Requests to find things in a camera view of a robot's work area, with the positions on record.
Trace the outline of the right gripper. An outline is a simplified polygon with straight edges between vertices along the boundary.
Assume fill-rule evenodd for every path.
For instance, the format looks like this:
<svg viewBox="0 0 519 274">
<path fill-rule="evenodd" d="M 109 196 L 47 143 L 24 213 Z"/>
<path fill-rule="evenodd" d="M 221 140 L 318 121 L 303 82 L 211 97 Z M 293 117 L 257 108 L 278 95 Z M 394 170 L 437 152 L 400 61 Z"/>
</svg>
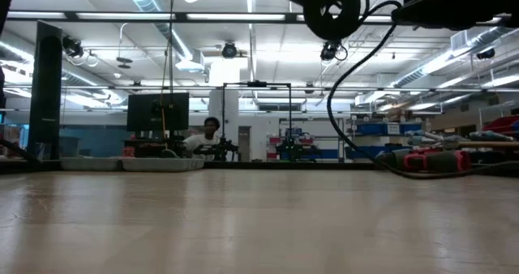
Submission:
<svg viewBox="0 0 519 274">
<path fill-rule="evenodd" d="M 494 6 L 500 0 L 403 0 L 391 14 L 400 25 L 421 28 L 463 30 L 487 22 L 500 12 Z"/>
</svg>

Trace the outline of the ceiling air vent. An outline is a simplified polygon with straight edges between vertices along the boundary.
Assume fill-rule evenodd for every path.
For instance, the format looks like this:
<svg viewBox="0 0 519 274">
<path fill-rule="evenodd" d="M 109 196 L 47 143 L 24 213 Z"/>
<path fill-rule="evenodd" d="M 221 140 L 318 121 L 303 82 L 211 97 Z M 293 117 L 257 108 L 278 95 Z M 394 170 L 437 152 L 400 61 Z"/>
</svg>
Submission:
<svg viewBox="0 0 519 274">
<path fill-rule="evenodd" d="M 454 53 L 465 52 L 473 45 L 470 39 L 470 32 L 468 30 L 460 31 L 451 36 L 451 50 Z"/>
</svg>

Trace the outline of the shelf with blue bins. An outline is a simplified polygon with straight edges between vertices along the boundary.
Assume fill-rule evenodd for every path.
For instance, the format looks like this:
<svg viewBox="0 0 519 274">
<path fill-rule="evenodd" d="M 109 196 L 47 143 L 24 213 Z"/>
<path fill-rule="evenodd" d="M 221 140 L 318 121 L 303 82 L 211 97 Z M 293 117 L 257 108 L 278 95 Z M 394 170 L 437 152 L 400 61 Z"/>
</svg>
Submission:
<svg viewBox="0 0 519 274">
<path fill-rule="evenodd" d="M 387 119 L 365 117 L 362 120 L 348 119 L 343 128 L 351 142 L 376 157 L 381 153 L 410 148 L 405 133 L 421 130 L 422 123 L 389 122 Z"/>
</svg>

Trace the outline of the person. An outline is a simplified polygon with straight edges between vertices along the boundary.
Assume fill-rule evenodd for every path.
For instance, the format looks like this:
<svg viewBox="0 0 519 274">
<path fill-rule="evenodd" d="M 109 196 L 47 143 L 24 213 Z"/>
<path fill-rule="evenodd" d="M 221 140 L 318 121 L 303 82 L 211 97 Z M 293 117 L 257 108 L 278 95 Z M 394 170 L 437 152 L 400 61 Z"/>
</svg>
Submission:
<svg viewBox="0 0 519 274">
<path fill-rule="evenodd" d="M 220 122 L 215 117 L 208 117 L 204 120 L 204 133 L 192 135 L 183 140 L 186 155 L 189 158 L 198 158 L 205 161 L 212 161 L 214 155 L 197 155 L 195 150 L 200 145 L 214 145 L 218 143 L 216 132 L 220 128 Z"/>
</svg>

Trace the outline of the black monitor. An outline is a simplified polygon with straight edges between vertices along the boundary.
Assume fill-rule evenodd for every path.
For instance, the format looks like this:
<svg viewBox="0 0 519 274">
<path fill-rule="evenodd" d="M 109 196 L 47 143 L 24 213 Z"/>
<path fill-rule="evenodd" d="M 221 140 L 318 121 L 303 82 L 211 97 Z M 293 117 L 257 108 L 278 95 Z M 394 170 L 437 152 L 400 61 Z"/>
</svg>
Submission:
<svg viewBox="0 0 519 274">
<path fill-rule="evenodd" d="M 190 95 L 162 93 L 130 95 L 128 131 L 184 131 L 189 127 Z"/>
</svg>

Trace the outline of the grey tool kit case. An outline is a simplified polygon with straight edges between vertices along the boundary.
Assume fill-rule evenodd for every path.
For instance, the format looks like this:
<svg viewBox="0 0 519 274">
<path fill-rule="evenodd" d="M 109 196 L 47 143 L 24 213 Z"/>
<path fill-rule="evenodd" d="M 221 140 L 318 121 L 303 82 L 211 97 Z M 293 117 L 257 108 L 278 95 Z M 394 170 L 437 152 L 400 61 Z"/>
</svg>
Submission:
<svg viewBox="0 0 519 274">
<path fill-rule="evenodd" d="M 67 171 L 127 171 L 176 173 L 202 169 L 201 159 L 184 158 L 131 158 L 131 157 L 66 157 L 60 160 Z"/>
</svg>

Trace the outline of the red cordless drill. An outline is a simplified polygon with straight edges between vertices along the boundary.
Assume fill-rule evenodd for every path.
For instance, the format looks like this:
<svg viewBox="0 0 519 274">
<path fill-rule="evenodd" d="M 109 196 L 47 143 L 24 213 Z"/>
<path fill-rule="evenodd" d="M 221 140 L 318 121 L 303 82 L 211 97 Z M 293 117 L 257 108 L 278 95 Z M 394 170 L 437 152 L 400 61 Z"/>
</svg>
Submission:
<svg viewBox="0 0 519 274">
<path fill-rule="evenodd" d="M 472 168 L 468 152 L 441 148 L 393 150 L 380 153 L 376 160 L 410 173 L 459 173 Z"/>
</svg>

